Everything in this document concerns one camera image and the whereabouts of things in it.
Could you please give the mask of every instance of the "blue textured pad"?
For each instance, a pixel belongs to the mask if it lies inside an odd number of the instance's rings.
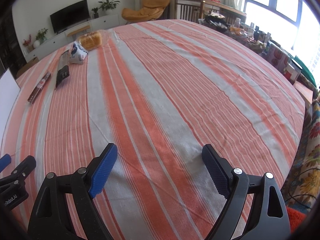
[[[202,148],[202,160],[218,190],[218,193],[223,195],[225,199],[229,199],[231,192],[229,188],[228,176],[225,174],[218,160],[214,157],[206,145]]]
[[[107,182],[113,165],[116,162],[117,156],[117,146],[113,145],[108,150],[91,178],[91,187],[89,189],[89,195],[91,198],[94,198],[97,194],[102,192],[102,189]]]
[[[9,154],[5,154],[1,159],[0,159],[0,172],[4,170],[6,166],[8,166],[11,163],[11,157]]]

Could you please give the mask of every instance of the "green cloth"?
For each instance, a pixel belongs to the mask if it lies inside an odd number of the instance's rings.
[[[315,82],[315,79],[313,78],[313,75],[311,74],[311,72],[310,72],[310,70],[307,68],[307,66],[301,61],[301,59],[298,58],[298,56],[295,56],[295,57],[294,57],[294,60],[295,60],[296,62],[298,62],[299,65],[302,67],[301,73],[302,73],[315,87],[317,87],[316,82]]]

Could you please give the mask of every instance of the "white paper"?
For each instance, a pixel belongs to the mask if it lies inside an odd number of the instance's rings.
[[[0,77],[0,148],[5,126],[19,92],[20,87],[14,80],[10,70],[7,69]]]

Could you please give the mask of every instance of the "orange lounge chair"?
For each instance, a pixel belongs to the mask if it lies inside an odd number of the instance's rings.
[[[122,18],[131,23],[147,22],[158,19],[170,0],[142,0],[143,8],[135,11],[129,8],[122,10]]]

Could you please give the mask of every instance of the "striped tablecloth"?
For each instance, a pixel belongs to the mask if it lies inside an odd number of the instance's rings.
[[[225,203],[202,162],[211,143],[233,167],[272,172],[281,186],[300,140],[304,102],[269,63],[232,39],[182,20],[103,32],[103,46],[55,88],[66,46],[18,79],[5,130],[7,176],[27,155],[37,166],[29,198],[13,210],[25,225],[44,176],[70,174],[109,142],[118,159],[95,203],[114,239],[203,239]],[[52,73],[33,105],[27,98]],[[85,237],[70,213],[78,235]],[[244,207],[240,228],[248,217]]]

